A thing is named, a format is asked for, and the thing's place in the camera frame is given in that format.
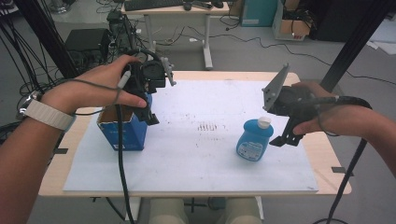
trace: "plastic bottle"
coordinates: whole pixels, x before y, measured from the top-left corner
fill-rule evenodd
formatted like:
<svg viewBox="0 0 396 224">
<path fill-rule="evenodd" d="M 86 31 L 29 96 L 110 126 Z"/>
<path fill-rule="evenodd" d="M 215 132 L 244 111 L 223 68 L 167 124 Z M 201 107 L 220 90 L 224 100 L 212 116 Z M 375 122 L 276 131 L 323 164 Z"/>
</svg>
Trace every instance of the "plastic bottle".
<svg viewBox="0 0 396 224">
<path fill-rule="evenodd" d="M 271 119 L 267 117 L 250 119 L 245 122 L 244 129 L 236 145 L 236 153 L 249 161 L 259 161 L 274 133 Z"/>
</svg>

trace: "hand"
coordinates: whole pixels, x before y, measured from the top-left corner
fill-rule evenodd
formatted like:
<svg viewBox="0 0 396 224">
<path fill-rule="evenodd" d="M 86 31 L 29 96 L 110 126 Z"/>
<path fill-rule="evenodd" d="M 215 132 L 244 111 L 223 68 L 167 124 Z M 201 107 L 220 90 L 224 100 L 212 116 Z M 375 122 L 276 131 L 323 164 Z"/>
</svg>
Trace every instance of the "hand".
<svg viewBox="0 0 396 224">
<path fill-rule="evenodd" d="M 82 74 L 76 79 L 94 84 L 116 88 L 121 78 L 122 69 L 127 63 L 138 62 L 136 57 L 122 55 L 108 65 L 101 65 Z M 106 106 L 114 103 L 116 90 L 107 90 L 90 84 L 68 81 L 44 94 L 41 102 L 64 113 L 71 114 L 78 108 L 89 106 Z M 126 91 L 121 91 L 117 104 L 146 107 L 146 101 Z"/>
<path fill-rule="evenodd" d="M 306 87 L 317 97 L 334 96 L 316 82 L 300 82 L 293 86 Z M 293 133 L 305 134 L 326 131 L 340 135 L 363 136 L 366 131 L 363 122 L 367 119 L 366 116 L 371 113 L 370 109 L 358 105 L 322 106 L 320 121 L 324 130 L 320 128 L 318 118 L 314 118 L 297 125 L 293 129 Z"/>
</svg>

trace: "white cap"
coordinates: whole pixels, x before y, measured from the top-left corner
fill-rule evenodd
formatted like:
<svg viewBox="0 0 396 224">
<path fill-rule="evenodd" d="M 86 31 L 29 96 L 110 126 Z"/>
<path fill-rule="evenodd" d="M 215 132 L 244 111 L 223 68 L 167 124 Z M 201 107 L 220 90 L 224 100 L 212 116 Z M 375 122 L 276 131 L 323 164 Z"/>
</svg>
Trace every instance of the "white cap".
<svg viewBox="0 0 396 224">
<path fill-rule="evenodd" d="M 261 117 L 257 120 L 257 125 L 259 125 L 259 127 L 261 129 L 267 129 L 271 124 L 271 119 L 267 118 L 267 117 Z"/>
</svg>

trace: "floor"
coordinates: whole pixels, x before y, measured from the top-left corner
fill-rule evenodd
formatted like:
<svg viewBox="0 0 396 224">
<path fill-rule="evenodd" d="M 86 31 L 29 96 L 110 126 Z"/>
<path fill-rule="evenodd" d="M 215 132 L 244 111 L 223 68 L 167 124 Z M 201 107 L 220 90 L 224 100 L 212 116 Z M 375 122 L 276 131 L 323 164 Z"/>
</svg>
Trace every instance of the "floor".
<svg viewBox="0 0 396 224">
<path fill-rule="evenodd" d="M 283 63 L 290 64 L 290 71 L 300 79 L 321 80 L 329 69 L 343 43 L 322 42 L 306 38 L 303 42 L 274 40 L 268 27 L 236 27 L 226 31 L 228 25 L 219 18 L 211 20 L 210 47 L 215 71 L 269 71 L 277 72 Z M 40 48 L 35 35 L 23 18 L 15 18 L 16 28 L 27 39 L 35 52 Z M 106 24 L 57 23 L 58 30 L 66 38 L 71 29 L 106 27 Z M 194 27 L 202 32 L 203 27 Z M 155 35 L 158 39 L 176 39 L 182 27 L 159 27 Z M 205 70 L 201 54 L 202 36 L 186 27 L 183 35 L 173 46 L 159 46 L 157 51 L 169 57 L 175 70 Z M 6 49 L 0 45 L 2 64 L 0 76 L 0 125 L 15 121 L 14 115 L 20 100 L 20 86 L 23 84 L 15 65 Z M 49 58 L 48 65 L 53 65 Z M 344 75 L 338 83 L 339 91 L 345 95 L 359 96 L 372 107 L 396 120 L 396 56 L 384 51 L 364 47 L 360 55 L 349 67 L 353 76 L 375 77 L 392 84 L 370 78 L 354 78 Z M 342 165 L 348 166 L 359 143 L 356 137 L 329 137 L 335 153 Z M 347 223 L 388 224 L 396 220 L 396 184 L 375 150 L 368 146 L 350 179 L 352 192 L 341 200 L 334 217 Z M 334 196 L 262 196 L 263 223 L 314 223 L 328 215 Z M 205 204 L 207 198 L 196 199 Z M 112 201 L 121 211 L 124 202 L 121 198 Z M 215 223 L 222 210 L 208 207 L 195 207 L 194 213 L 186 206 L 191 224 Z M 142 202 L 138 223 L 148 223 L 149 199 Z M 38 196 L 29 224 L 38 223 L 124 223 L 111 209 L 104 198 L 47 198 Z"/>
</svg>

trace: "white watch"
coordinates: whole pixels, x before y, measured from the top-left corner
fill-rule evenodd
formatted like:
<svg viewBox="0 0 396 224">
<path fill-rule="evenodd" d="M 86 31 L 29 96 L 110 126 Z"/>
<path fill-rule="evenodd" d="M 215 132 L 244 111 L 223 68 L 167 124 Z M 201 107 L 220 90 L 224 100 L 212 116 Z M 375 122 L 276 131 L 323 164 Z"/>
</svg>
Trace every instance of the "white watch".
<svg viewBox="0 0 396 224">
<path fill-rule="evenodd" d="M 33 91 L 19 109 L 17 119 L 30 117 L 67 132 L 75 121 L 76 116 L 70 116 L 41 103 L 41 96 L 40 92 Z"/>
</svg>

